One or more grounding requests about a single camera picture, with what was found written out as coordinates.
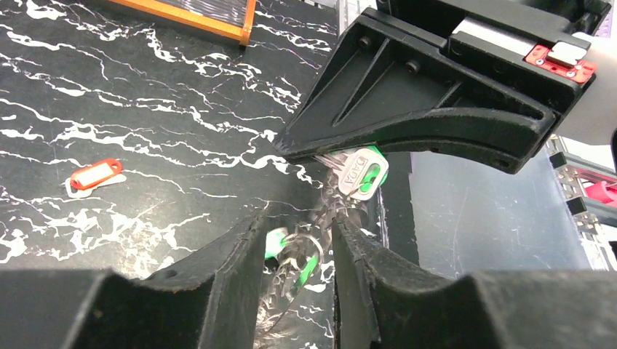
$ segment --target red component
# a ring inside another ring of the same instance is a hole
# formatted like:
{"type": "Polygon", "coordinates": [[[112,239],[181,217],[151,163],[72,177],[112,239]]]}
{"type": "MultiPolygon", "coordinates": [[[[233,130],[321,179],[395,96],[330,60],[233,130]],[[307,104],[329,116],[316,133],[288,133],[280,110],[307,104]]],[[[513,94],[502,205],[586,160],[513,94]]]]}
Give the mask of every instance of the red component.
{"type": "Polygon", "coordinates": [[[585,60],[578,62],[576,65],[578,69],[576,67],[570,69],[568,67],[549,62],[546,59],[549,52],[551,52],[550,48],[537,45],[531,50],[531,52],[529,52],[529,55],[525,57],[525,62],[533,64],[536,67],[540,67],[545,71],[550,71],[551,73],[563,76],[566,79],[578,82],[579,84],[584,84],[589,81],[597,70],[597,64],[587,62],[585,60]]]}
{"type": "Polygon", "coordinates": [[[610,187],[605,181],[595,183],[585,188],[589,198],[598,200],[608,206],[617,207],[617,188],[610,187]]]}
{"type": "Polygon", "coordinates": [[[122,164],[116,159],[105,159],[85,167],[71,175],[71,187],[77,190],[94,188],[122,172],[122,164]]]}

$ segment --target red key tag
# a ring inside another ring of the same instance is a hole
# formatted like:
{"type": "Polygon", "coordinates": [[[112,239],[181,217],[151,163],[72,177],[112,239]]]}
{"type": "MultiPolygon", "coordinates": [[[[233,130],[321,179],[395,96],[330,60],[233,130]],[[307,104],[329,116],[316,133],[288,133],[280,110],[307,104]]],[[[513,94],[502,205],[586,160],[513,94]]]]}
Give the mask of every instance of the red key tag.
{"type": "Polygon", "coordinates": [[[122,172],[122,164],[116,159],[106,159],[80,169],[71,175],[71,187],[86,190],[105,182],[122,172]]]}

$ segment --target black marble surface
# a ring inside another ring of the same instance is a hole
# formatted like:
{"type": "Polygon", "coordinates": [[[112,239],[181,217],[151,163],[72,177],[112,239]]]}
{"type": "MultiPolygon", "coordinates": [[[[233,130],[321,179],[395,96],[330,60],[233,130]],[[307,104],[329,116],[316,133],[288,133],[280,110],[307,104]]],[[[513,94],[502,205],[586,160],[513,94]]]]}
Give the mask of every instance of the black marble surface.
{"type": "MultiPolygon", "coordinates": [[[[333,47],[333,11],[259,1],[243,52],[88,3],[0,4],[0,268],[144,278],[251,209],[313,208],[323,167],[271,141],[333,47]],[[127,181],[69,199],[61,183],[106,158],[127,181]]],[[[278,348],[331,345],[332,274],[309,281],[303,331],[278,348]]]]}

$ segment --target screw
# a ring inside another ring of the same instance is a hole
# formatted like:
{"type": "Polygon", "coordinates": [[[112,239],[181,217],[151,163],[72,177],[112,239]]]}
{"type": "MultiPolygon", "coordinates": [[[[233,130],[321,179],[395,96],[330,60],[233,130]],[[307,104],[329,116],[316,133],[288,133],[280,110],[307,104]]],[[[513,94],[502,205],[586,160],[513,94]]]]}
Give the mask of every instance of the screw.
{"type": "Polygon", "coordinates": [[[414,60],[410,60],[405,63],[405,67],[407,68],[407,71],[412,74],[417,74],[420,71],[420,64],[414,60]]]}
{"type": "Polygon", "coordinates": [[[363,36],[358,41],[358,45],[360,46],[361,49],[369,49],[371,44],[372,42],[368,36],[363,36]]]}

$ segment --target key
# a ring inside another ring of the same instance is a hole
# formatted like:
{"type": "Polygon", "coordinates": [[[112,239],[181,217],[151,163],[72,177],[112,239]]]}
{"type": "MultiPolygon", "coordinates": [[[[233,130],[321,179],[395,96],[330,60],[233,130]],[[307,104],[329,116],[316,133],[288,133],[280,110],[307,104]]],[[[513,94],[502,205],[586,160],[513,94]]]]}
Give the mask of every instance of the key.
{"type": "Polygon", "coordinates": [[[338,190],[356,200],[366,201],[373,197],[388,174],[386,158],[370,148],[355,150],[344,162],[342,169],[334,169],[338,176],[338,190]]]}
{"type": "Polygon", "coordinates": [[[318,155],[315,159],[327,167],[336,171],[342,171],[345,167],[347,158],[353,154],[356,149],[349,149],[347,151],[337,151],[331,154],[318,155]]]}

